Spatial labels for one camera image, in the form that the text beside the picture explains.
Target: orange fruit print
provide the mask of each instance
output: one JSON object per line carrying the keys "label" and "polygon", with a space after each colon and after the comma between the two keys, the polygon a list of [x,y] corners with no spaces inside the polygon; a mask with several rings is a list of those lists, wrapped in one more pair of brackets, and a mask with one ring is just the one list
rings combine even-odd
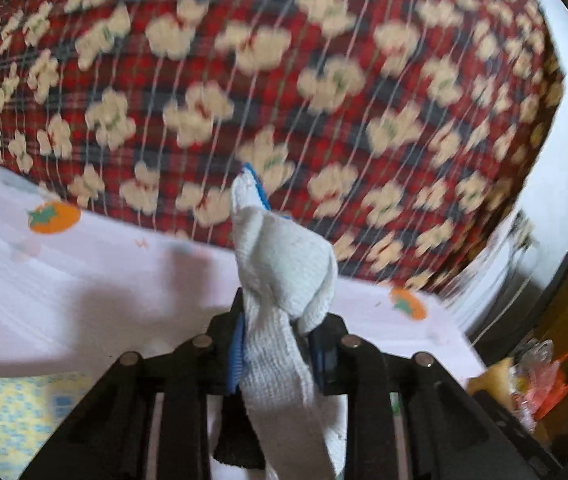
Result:
{"label": "orange fruit print", "polygon": [[80,220],[81,211],[62,202],[46,202],[28,212],[28,227],[42,235],[61,233]]}
{"label": "orange fruit print", "polygon": [[394,286],[393,290],[389,293],[394,307],[401,310],[416,321],[426,319],[426,307],[418,300],[415,295],[405,288]]}

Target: white towel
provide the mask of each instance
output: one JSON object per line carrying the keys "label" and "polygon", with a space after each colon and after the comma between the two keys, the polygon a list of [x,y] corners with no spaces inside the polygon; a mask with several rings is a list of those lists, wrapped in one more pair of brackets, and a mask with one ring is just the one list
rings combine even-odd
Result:
{"label": "white towel", "polygon": [[334,480],[344,466],[347,403],[324,397],[302,357],[303,337],[333,301],[330,243],[267,211],[250,171],[231,188],[243,287],[247,371],[240,388],[269,480]]}

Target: floral pattern fabric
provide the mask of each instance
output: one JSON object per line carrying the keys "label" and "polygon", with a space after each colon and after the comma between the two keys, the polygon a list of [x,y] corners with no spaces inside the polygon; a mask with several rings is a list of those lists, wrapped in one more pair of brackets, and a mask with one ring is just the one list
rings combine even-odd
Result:
{"label": "floral pattern fabric", "polygon": [[536,0],[0,0],[0,164],[230,247],[242,164],[342,275],[438,290],[563,94]]}

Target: blue trim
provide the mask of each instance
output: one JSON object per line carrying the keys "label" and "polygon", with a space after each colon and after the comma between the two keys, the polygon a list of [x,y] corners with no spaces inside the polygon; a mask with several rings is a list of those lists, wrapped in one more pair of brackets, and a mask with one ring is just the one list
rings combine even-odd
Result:
{"label": "blue trim", "polygon": [[244,366],[244,336],[246,322],[243,312],[237,318],[237,325],[233,332],[231,345],[228,348],[228,362],[226,369],[226,395],[232,395],[240,384],[241,373]]}
{"label": "blue trim", "polygon": [[266,209],[266,211],[270,211],[269,198],[266,196],[266,191],[264,191],[257,173],[255,173],[255,170],[253,170],[253,167],[249,163],[246,163],[243,167],[245,170],[251,172],[253,180],[255,181],[255,187],[257,188],[257,194],[259,195],[259,199],[261,200],[261,204],[264,206],[264,209]]}

